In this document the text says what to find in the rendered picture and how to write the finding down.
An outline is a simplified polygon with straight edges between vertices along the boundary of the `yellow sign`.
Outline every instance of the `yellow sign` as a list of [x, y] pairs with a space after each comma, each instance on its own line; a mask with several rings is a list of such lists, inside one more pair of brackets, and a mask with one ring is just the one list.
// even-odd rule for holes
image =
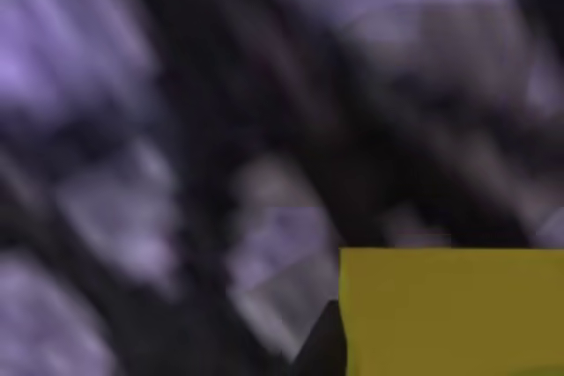
[[564, 376], [564, 251], [341, 251], [347, 376]]

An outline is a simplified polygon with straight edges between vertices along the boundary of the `yellow object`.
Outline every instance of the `yellow object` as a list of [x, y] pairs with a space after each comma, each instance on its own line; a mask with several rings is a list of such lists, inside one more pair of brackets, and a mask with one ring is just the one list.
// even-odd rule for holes
[[563, 376], [564, 251], [341, 250], [347, 376]]

